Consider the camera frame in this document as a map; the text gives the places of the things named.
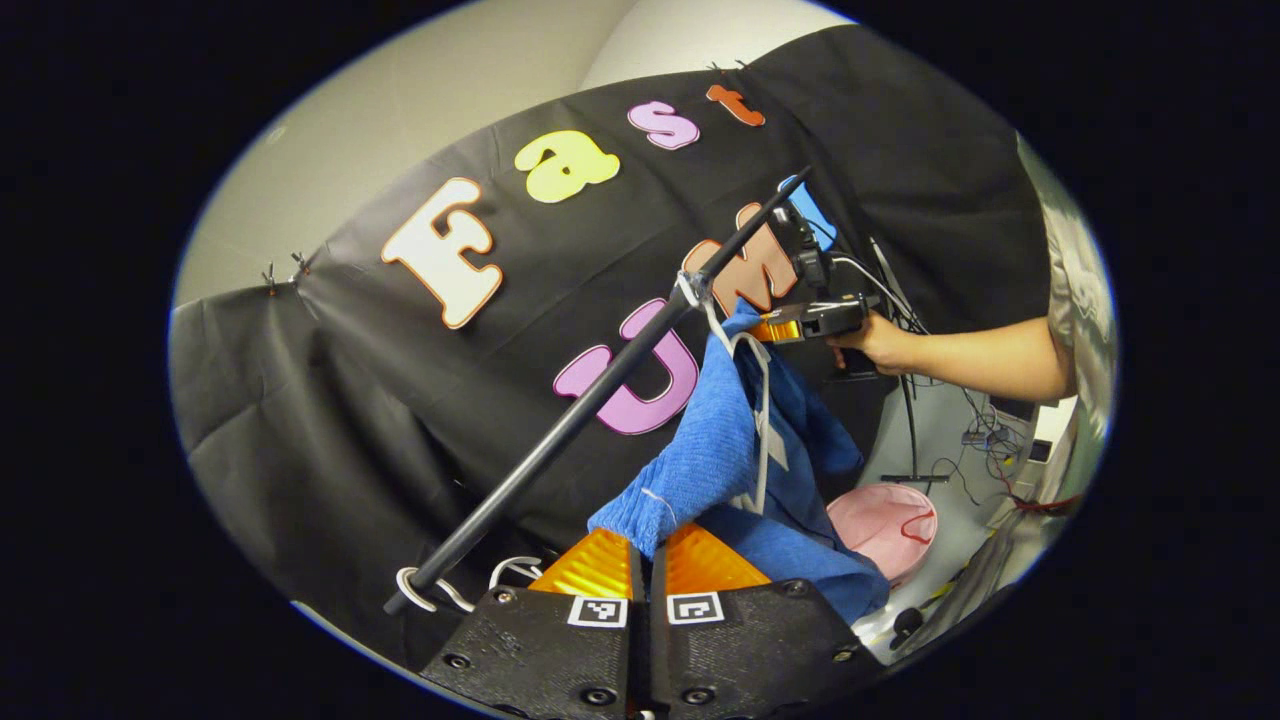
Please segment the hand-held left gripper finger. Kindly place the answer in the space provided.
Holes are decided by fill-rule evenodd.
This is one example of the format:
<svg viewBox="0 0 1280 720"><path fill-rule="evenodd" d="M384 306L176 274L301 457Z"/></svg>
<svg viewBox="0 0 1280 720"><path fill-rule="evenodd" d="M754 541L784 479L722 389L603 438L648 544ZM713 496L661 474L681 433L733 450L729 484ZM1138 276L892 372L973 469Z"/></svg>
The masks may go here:
<svg viewBox="0 0 1280 720"><path fill-rule="evenodd" d="M810 580L773 582L694 523L658 548L650 610L668 719L799 719L886 673Z"/></svg>
<svg viewBox="0 0 1280 720"><path fill-rule="evenodd" d="M526 585L493 584L420 676L498 716L630 719L640 570L625 537L590 530Z"/></svg>

